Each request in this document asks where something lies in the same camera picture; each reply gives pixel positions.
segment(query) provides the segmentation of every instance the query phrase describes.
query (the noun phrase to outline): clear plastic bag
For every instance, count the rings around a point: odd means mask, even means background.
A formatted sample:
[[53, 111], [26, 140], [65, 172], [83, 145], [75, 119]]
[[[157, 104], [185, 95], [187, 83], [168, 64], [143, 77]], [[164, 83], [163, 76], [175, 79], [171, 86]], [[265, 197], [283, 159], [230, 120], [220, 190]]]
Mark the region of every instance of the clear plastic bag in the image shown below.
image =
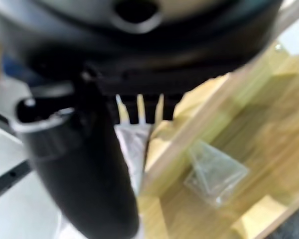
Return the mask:
[[116, 135], [120, 141], [121, 150], [129, 167], [131, 184], [135, 195], [141, 190], [144, 164], [148, 140], [152, 125], [150, 124], [120, 124], [115, 126]]
[[185, 185], [215, 207], [223, 206], [249, 169], [220, 150], [197, 141], [189, 150], [193, 171]]

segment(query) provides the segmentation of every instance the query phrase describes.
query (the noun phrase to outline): black bar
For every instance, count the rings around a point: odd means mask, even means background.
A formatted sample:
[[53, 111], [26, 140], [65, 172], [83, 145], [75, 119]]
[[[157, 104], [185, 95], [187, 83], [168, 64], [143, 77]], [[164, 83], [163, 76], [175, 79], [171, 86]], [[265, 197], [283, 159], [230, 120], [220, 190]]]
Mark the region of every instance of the black bar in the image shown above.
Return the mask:
[[159, 95], [143, 95], [146, 123], [154, 124]]
[[4, 130], [5, 132], [7, 132], [7, 133], [9, 133], [11, 135], [14, 135], [13, 130], [9, 126], [7, 118], [5, 118], [2, 115], [0, 115], [0, 129]]
[[27, 160], [0, 176], [0, 196], [31, 172]]
[[109, 108], [113, 124], [120, 124], [121, 119], [120, 119], [120, 112], [119, 112], [119, 107], [116, 102], [116, 97], [111, 96], [107, 98], [107, 106]]
[[163, 120], [172, 121], [176, 105], [183, 98], [183, 94], [164, 95]]
[[126, 110], [129, 113], [130, 123], [138, 124], [139, 120], [139, 108], [137, 96], [121, 96], [123, 104], [126, 106]]

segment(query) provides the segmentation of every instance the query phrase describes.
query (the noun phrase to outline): screw hole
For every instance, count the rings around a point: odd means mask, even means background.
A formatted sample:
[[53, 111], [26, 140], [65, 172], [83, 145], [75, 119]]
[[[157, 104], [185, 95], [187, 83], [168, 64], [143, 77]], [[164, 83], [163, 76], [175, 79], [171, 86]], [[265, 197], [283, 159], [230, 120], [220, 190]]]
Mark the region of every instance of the screw hole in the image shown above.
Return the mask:
[[142, 23], [158, 12], [155, 2], [148, 0], [122, 0], [115, 5], [115, 13], [129, 23]]
[[10, 175], [12, 178], [16, 177], [16, 173], [15, 173], [15, 172], [10, 172], [9, 175]]

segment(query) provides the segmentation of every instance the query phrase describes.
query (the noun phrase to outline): black plastic device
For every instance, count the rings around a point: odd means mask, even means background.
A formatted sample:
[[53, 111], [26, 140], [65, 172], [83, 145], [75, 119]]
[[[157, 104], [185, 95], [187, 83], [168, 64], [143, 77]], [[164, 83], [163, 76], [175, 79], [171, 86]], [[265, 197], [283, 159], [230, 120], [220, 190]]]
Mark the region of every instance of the black plastic device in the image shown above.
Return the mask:
[[268, 43], [282, 0], [0, 0], [0, 43], [40, 81], [10, 122], [46, 188], [89, 239], [130, 239], [136, 200], [113, 123], [148, 123], [160, 94], [233, 71]]

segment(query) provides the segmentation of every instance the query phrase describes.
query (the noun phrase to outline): wooden board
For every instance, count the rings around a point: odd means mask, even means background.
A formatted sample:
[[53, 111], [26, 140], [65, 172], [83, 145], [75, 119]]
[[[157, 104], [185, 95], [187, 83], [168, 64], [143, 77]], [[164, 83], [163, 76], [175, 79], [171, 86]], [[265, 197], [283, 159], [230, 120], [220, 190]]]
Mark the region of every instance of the wooden board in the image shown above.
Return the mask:
[[[273, 39], [298, 18], [299, 0], [296, 0], [282, 8]], [[244, 106], [241, 104], [248, 102], [248, 99], [266, 83], [270, 71], [282, 64], [280, 58], [285, 59], [285, 56], [275, 56], [273, 53], [268, 57], [276, 57], [277, 59], [273, 59], [269, 64], [262, 67], [260, 64], [263, 64], [264, 60], [259, 61], [259, 58], [263, 58], [263, 56], [257, 57], [229, 78], [226, 78], [221, 84], [216, 85], [210, 91], [211, 94], [198, 107], [191, 108], [192, 114], [190, 116], [180, 114], [173, 124], [162, 123], [162, 126], [158, 127], [149, 144], [145, 177], [145, 190], [147, 192], [156, 190], [149, 189], [149, 186], [152, 187], [153, 184], [164, 181], [159, 178], [170, 178], [170, 176], [177, 178], [180, 172], [172, 170], [172, 168], [181, 169], [176, 161], [179, 162], [177, 159], [182, 152], [202, 133], [206, 134], [205, 139], [207, 141], [213, 140], [231, 119], [240, 112]], [[258, 78], [254, 78], [255, 81], [250, 82], [250, 78], [254, 76]], [[238, 92], [239, 95], [235, 100], [238, 100], [239, 103], [235, 104], [235, 107], [227, 109], [226, 105], [233, 100], [232, 96], [238, 94]]]
[[299, 207], [299, 57], [282, 66], [210, 142], [250, 169], [223, 208], [184, 186], [190, 167], [171, 184], [164, 178], [159, 199], [170, 239], [263, 238]]
[[159, 198], [139, 197], [138, 207], [145, 227], [146, 238], [168, 239], [169, 236]]

